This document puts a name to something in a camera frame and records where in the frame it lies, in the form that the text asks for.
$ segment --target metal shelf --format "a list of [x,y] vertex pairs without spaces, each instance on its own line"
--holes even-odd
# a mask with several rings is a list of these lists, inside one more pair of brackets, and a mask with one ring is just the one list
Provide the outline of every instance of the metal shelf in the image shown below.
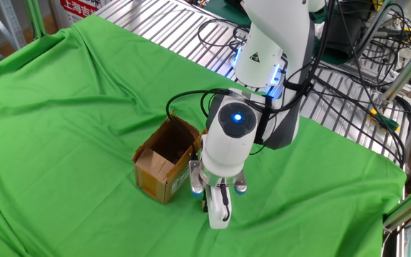
[[[198,27],[204,21],[216,17],[207,11],[197,10],[183,1],[176,0],[122,0],[112,1],[96,14],[211,71],[237,81],[231,66],[235,53],[229,47],[204,45],[196,36]],[[232,26],[217,23],[205,27],[201,36],[213,44],[226,44],[233,39],[232,33]],[[348,77],[325,69],[320,69],[318,75],[343,93],[370,107],[367,104],[369,98],[361,85],[354,83]],[[324,94],[333,94],[319,84],[315,85],[315,89]],[[276,98],[281,92],[281,88],[278,87],[254,90],[264,91]],[[300,114],[394,161],[394,157],[379,144],[380,142],[388,149],[395,151],[395,144],[388,133],[385,133],[363,111],[354,107],[350,102],[335,96],[324,95],[324,98],[333,105],[334,109],[339,111],[340,115],[335,113],[316,94],[310,94],[304,99]],[[401,130],[398,133],[400,138],[405,141],[408,129],[406,114],[402,107],[396,103],[392,103],[388,107],[385,115],[401,124]],[[353,128],[340,116],[350,119],[364,133]]]

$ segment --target metal grid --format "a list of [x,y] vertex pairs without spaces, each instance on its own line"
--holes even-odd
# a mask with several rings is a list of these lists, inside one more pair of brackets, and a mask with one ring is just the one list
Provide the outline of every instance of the metal grid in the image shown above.
[[[378,39],[376,41],[378,41],[380,43],[383,43],[383,44],[387,44],[388,46],[392,45],[391,42],[388,42],[385,39]],[[364,54],[366,56],[369,56],[370,58],[376,57],[376,56],[385,56],[385,57],[376,59],[377,62],[382,62],[382,60],[384,58],[388,58],[387,55],[390,53],[389,50],[385,50],[384,53],[378,53],[378,54],[375,53],[375,51],[378,51],[378,50],[381,50],[381,49],[379,49],[375,45],[370,44],[364,50]],[[390,58],[388,58],[388,63],[391,64],[393,59],[394,59],[394,56],[393,55],[390,56]],[[403,66],[405,66],[405,64],[408,61],[409,61],[409,59],[400,58],[399,63],[397,64],[397,67],[395,69],[401,69]],[[380,69],[382,69],[382,71],[381,71],[380,77],[378,78],[379,82],[390,83],[390,82],[394,81],[394,79],[397,75],[397,73],[394,73],[394,74],[389,74],[387,77],[385,77],[384,74],[386,74],[388,66],[380,66],[380,65],[378,65],[374,62],[371,62],[368,59],[360,59],[360,65],[361,65],[361,69],[362,69],[362,74],[367,79],[369,79],[371,81],[374,81],[374,82],[376,82],[375,78],[378,77]],[[347,70],[347,71],[350,71],[350,72],[357,75],[357,69],[356,69],[356,65],[355,65],[354,61],[350,61],[346,64],[343,64],[343,65],[340,66],[340,68],[342,68],[344,70]],[[400,94],[403,95],[403,96],[407,96],[407,97],[411,98],[411,84],[405,85],[404,88],[401,90]]]
[[[231,61],[235,56],[234,51],[227,46],[202,44],[197,37],[198,27],[204,21],[216,17],[207,11],[195,9],[183,1],[176,0],[120,0],[112,1],[96,14],[211,71],[237,81],[231,66]],[[204,28],[201,36],[212,44],[226,44],[233,40],[233,27],[223,23],[210,24]],[[364,106],[370,108],[369,98],[361,85],[353,83],[348,77],[326,69],[320,69],[318,75],[335,88],[362,101]],[[281,88],[278,87],[267,87],[259,90],[274,97],[278,97],[281,92]],[[392,154],[379,144],[380,142],[386,148],[395,151],[395,144],[388,133],[349,101],[329,96],[328,94],[333,95],[333,92],[319,84],[315,85],[315,90],[321,92],[323,98],[340,115],[321,100],[317,94],[311,93],[302,103],[300,112],[302,116],[394,161]],[[401,125],[401,130],[398,133],[400,138],[405,141],[408,129],[406,113],[396,103],[388,107],[385,115]],[[354,128],[344,118],[352,121],[359,129]]]

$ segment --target open cardboard box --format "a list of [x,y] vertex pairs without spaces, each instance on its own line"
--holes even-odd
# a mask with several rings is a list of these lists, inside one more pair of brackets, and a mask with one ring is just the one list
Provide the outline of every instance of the open cardboard box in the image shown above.
[[[173,118],[195,139],[195,147],[199,149],[201,135],[198,129],[174,115]],[[134,153],[132,161],[137,185],[161,203],[168,203],[188,178],[191,151],[182,132],[166,119]]]

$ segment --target green backdrop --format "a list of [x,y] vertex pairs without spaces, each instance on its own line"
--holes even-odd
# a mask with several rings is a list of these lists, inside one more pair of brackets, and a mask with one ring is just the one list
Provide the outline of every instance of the green backdrop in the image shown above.
[[[186,182],[168,205],[134,181],[133,152],[170,97],[239,87],[90,16],[0,63],[0,256],[379,256],[405,174],[311,120],[245,163],[226,230]],[[200,130],[200,96],[173,104]]]

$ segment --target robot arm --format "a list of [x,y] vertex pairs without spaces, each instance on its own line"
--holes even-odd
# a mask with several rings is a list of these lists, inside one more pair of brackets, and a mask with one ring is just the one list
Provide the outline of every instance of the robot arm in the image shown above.
[[280,109],[295,97],[293,85],[302,85],[308,77],[308,69],[304,68],[310,63],[314,41],[309,11],[321,9],[324,0],[245,0],[245,5],[253,22],[247,44],[255,45],[259,40],[255,35],[267,36],[263,41],[273,41],[284,50],[290,88],[284,88],[283,97],[273,101],[237,89],[213,99],[201,158],[190,162],[190,173],[193,195],[200,196],[205,190],[210,226],[216,229],[226,228],[230,220],[228,187],[234,186],[239,194],[247,189],[243,166],[253,143],[278,149],[295,138],[300,102],[275,116],[272,112],[274,117],[261,109]]

